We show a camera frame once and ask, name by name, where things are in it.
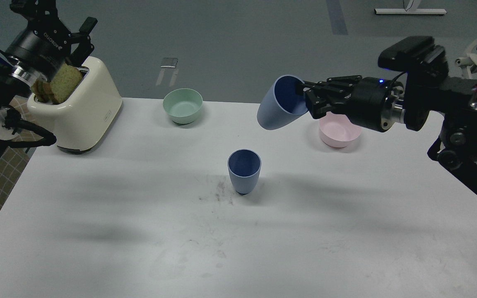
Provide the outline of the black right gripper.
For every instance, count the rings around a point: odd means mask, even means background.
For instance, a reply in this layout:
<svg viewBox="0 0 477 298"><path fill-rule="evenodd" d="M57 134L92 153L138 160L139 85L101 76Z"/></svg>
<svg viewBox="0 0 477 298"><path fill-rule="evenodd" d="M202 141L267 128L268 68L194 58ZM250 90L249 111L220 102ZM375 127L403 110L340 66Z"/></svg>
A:
<svg viewBox="0 0 477 298"><path fill-rule="evenodd" d="M377 132L405 122L405 87L396 79L352 75L303 81L296 83L296 94L304 97L308 112L316 120L332 112Z"/></svg>

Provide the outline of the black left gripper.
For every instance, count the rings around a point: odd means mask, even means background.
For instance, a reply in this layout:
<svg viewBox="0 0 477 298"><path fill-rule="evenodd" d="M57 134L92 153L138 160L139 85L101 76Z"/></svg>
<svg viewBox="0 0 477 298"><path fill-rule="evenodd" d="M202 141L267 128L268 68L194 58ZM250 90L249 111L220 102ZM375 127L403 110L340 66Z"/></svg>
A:
<svg viewBox="0 0 477 298"><path fill-rule="evenodd" d="M60 20L55 0L12 0L10 9L28 21L6 49L13 78L49 82L63 64L81 67L94 51L90 33L98 23L95 17L87 17L72 33Z"/></svg>

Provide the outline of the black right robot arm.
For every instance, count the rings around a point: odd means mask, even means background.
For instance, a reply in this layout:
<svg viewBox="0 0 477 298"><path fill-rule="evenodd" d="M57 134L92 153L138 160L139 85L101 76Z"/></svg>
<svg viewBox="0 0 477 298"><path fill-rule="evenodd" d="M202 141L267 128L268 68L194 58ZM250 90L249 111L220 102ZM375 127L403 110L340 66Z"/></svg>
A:
<svg viewBox="0 0 477 298"><path fill-rule="evenodd" d="M440 133L427 154L477 195L476 79L445 77L431 82L412 73L403 85L397 78L355 75L298 82L292 90L305 98L314 119L332 112L377 132L386 132L395 123L419 131L431 111L443 115Z"/></svg>

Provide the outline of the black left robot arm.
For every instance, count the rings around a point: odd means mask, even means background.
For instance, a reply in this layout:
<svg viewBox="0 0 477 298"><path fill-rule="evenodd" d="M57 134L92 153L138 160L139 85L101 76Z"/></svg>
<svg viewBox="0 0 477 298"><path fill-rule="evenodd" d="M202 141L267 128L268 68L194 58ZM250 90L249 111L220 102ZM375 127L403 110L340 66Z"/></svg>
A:
<svg viewBox="0 0 477 298"><path fill-rule="evenodd" d="M55 135L24 120L11 100L29 96L38 79L51 81L64 63L81 67L94 51L90 33L98 23L88 17L78 32L70 32L54 0L12 0L10 9L28 25L5 51L0 50L0 158L8 148L55 144Z"/></svg>

